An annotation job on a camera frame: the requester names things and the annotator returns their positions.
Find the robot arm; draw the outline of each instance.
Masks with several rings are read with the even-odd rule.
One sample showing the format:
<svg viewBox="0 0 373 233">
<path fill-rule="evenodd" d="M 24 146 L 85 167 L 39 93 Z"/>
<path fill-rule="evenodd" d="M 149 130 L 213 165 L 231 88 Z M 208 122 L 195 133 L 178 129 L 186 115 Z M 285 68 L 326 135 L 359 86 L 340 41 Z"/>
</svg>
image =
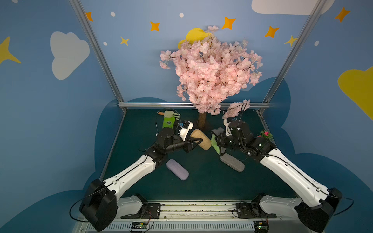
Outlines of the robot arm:
<svg viewBox="0 0 373 233">
<path fill-rule="evenodd" d="M 201 143 L 203 139 L 187 136 L 192 127 L 191 122 L 183 123 L 176 129 L 178 136 L 172 128 L 163 128 L 156 142 L 134 164 L 103 182 L 96 179 L 90 184 L 79 211 L 97 231 L 105 229 L 115 218 L 139 212 L 145 202 L 141 197 L 131 196 L 120 201 L 119 198 L 133 184 L 162 165 L 168 153 L 178 149 L 189 153 Z"/>
<path fill-rule="evenodd" d="M 216 137 L 220 147 L 239 149 L 248 154 L 278 175 L 300 196 L 288 199 L 260 195 L 260 198 L 253 200 L 250 208 L 255 206 L 257 213 L 298 217 L 311 230 L 322 232 L 334 214 L 342 193 L 315 181 L 266 138 L 254 138 L 246 122 L 236 120 L 224 122 L 224 125 L 229 132 Z"/>
</svg>

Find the dark green table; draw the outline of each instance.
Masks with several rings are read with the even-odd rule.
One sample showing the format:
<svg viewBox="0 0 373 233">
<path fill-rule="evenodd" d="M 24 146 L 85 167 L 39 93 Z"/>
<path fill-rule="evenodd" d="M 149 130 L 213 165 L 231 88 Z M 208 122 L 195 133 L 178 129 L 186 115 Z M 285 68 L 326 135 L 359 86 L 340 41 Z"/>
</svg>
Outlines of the dark green table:
<svg viewBox="0 0 373 233">
<path fill-rule="evenodd" d="M 156 139 L 155 119 L 158 128 L 162 128 L 163 116 L 158 110 L 128 110 L 118 139 L 114 146 L 104 179 L 112 177 L 134 163 Z M 197 110 L 178 110 L 182 120 L 189 120 L 197 126 Z M 252 133 L 257 136 L 263 129 L 255 110 L 244 112 L 242 119 L 246 121 Z M 203 132 L 211 138 L 211 129 L 223 127 L 222 114 L 207 114 Z M 220 161 L 219 155 L 211 147 L 205 151 L 201 147 L 186 154 L 180 150 L 168 155 L 188 172 L 186 180 L 180 180 L 166 165 L 146 175 L 123 197 L 136 193 L 148 200 L 250 200 L 258 193 L 271 196 L 294 198 L 294 191 L 272 171 L 240 151 L 227 150 L 245 164 L 243 172 L 237 172 Z"/>
</svg>

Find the cherry blossom tree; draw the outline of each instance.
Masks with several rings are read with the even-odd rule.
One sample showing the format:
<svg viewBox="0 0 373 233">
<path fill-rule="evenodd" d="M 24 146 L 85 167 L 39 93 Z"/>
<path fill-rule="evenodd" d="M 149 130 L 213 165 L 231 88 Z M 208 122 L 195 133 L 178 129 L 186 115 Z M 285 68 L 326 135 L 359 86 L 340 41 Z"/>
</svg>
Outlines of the cherry blossom tree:
<svg viewBox="0 0 373 233">
<path fill-rule="evenodd" d="M 217 30 L 217 26 L 209 26 L 207 32 L 210 34 L 203 41 L 195 41 L 192 45 L 186 41 L 180 50 L 162 51 L 160 55 L 163 61 L 160 61 L 160 66 L 163 69 L 170 69 L 167 65 L 169 61 L 176 66 L 180 81 L 178 96 L 185 101 L 187 93 L 199 113 L 208 112 L 212 115 L 220 113 L 220 103 L 228 96 L 237 94 L 247 84 L 255 86 L 261 76 L 261 72 L 256 69 L 263 65 L 261 56 L 253 50 L 246 52 L 246 40 L 242 43 L 221 43 L 213 34 Z M 228 109 L 229 116 L 238 114 L 240 110 L 239 107 L 231 111 Z"/>
</svg>

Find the white cloud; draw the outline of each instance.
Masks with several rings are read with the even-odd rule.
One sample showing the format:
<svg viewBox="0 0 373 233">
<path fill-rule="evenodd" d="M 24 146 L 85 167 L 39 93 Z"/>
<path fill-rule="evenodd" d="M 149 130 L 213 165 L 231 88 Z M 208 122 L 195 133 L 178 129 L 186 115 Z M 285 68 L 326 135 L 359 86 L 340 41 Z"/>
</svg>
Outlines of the white cloud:
<svg viewBox="0 0 373 233">
<path fill-rule="evenodd" d="M 50 37 L 50 48 L 54 60 L 52 71 L 59 80 L 64 80 L 84 62 L 90 54 L 90 47 L 74 33 L 54 32 Z"/>
<path fill-rule="evenodd" d="M 260 14 L 309 15 L 317 0 L 253 0 L 251 8 Z M 321 13 L 333 5 L 334 0 L 327 0 Z"/>
</svg>

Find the dark blue cloud decal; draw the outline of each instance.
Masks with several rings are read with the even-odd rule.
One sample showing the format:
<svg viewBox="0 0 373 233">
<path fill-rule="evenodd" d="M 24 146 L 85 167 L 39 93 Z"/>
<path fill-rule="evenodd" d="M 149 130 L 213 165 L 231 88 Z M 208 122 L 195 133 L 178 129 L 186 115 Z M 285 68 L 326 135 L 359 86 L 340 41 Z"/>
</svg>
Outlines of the dark blue cloud decal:
<svg viewBox="0 0 373 233">
<path fill-rule="evenodd" d="M 329 188 L 338 188 L 344 197 L 355 200 L 355 204 L 350 210 L 332 217 L 325 231 L 341 233 L 346 232 L 347 229 L 355 229 L 359 225 L 359 232 L 371 232 L 369 213 L 373 209 L 371 201 L 373 192 L 369 187 L 355 174 L 334 160 L 318 154 L 295 154 L 289 135 L 281 128 L 288 116 L 290 101 L 290 91 L 286 81 L 283 80 L 271 101 L 271 107 L 264 112 L 264 118 L 274 135 L 277 146 L 283 154 L 312 178 Z M 342 200 L 337 212 L 348 207 L 350 203 L 350 200 Z"/>
<path fill-rule="evenodd" d="M 94 148 L 95 172 L 88 178 L 83 188 L 84 191 L 94 179 L 100 177 L 113 145 L 123 117 L 123 111 L 118 108 L 117 104 L 117 100 L 108 103 L 98 120 Z M 43 184 L 36 180 L 35 185 Z M 71 232 L 75 221 L 70 218 L 69 209 L 74 202 L 83 197 L 84 191 L 70 190 L 48 196 L 12 218 L 0 228 L 0 232 Z M 78 216 L 78 205 L 74 207 L 72 213 L 74 216 Z"/>
</svg>

